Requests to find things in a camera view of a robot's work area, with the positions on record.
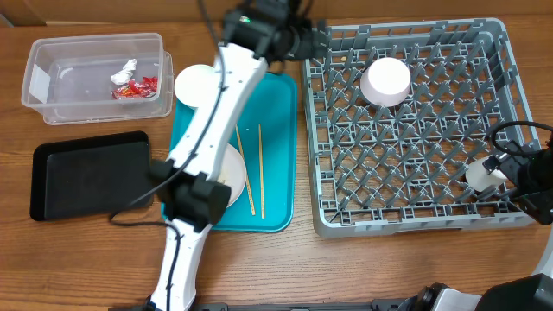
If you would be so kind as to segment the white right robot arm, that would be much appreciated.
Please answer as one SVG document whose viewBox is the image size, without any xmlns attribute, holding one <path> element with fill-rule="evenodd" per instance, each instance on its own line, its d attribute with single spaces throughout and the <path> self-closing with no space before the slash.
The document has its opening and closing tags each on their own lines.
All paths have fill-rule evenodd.
<svg viewBox="0 0 553 311">
<path fill-rule="evenodd" d="M 509 142 L 485 162 L 497 168 L 515 187 L 510 195 L 535 223 L 515 239 L 531 254 L 526 274 L 492 286 L 476 304 L 483 311 L 552 311 L 552 148 L 533 149 Z"/>
</svg>

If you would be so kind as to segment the pink bowl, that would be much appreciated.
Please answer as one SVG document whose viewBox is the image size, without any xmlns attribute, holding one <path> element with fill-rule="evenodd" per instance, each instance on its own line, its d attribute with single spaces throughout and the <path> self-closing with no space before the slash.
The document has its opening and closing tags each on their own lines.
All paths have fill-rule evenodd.
<svg viewBox="0 0 553 311">
<path fill-rule="evenodd" d="M 369 103 L 392 107 L 407 99 L 410 83 L 407 65 L 399 59 L 384 57 L 375 60 L 362 73 L 359 87 Z"/>
</svg>

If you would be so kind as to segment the white bowl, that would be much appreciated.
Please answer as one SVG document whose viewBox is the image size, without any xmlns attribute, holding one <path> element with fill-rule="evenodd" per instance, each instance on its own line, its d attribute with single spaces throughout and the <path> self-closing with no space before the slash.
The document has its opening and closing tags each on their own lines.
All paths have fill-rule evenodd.
<svg viewBox="0 0 553 311">
<path fill-rule="evenodd" d="M 193 110 L 212 105 L 218 94 L 218 77 L 214 68 L 208 65 L 197 64 L 187 67 L 175 79 L 175 96 Z"/>
</svg>

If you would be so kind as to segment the white tissue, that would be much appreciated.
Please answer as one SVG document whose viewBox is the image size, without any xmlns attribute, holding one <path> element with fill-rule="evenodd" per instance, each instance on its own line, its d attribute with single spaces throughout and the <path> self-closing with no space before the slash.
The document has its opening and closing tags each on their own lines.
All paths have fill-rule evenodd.
<svg viewBox="0 0 553 311">
<path fill-rule="evenodd" d="M 136 67 L 137 67 L 136 59 L 128 60 L 120 71 L 118 71 L 117 73 L 114 73 L 111 76 L 111 82 L 117 86 L 121 86 L 129 83 L 130 79 L 132 78 L 136 70 Z"/>
</svg>

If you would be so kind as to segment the red snack wrapper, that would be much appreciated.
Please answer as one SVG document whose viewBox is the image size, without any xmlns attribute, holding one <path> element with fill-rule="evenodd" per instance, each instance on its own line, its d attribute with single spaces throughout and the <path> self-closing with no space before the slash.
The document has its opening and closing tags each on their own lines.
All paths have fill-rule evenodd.
<svg viewBox="0 0 553 311">
<path fill-rule="evenodd" d="M 111 92 L 114 99 L 140 99 L 152 98 L 157 94 L 158 77 L 143 77 L 142 81 L 136 82 L 134 79 L 123 82 L 118 88 Z"/>
</svg>

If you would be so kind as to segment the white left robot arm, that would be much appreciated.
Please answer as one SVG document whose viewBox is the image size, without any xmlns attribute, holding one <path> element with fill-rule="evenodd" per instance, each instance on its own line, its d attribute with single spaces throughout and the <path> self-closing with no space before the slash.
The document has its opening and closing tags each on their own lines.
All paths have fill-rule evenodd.
<svg viewBox="0 0 553 311">
<path fill-rule="evenodd" d="M 326 22 L 312 22 L 297 1 L 244 1 L 226 12 L 214 67 L 214 100 L 197 109 L 185 133 L 150 176 L 167 230 L 161 273 L 148 310 L 188 310 L 208 233 L 221 220 L 231 189 L 218 181 L 223 155 L 245 104 L 271 63 L 322 57 Z"/>
</svg>

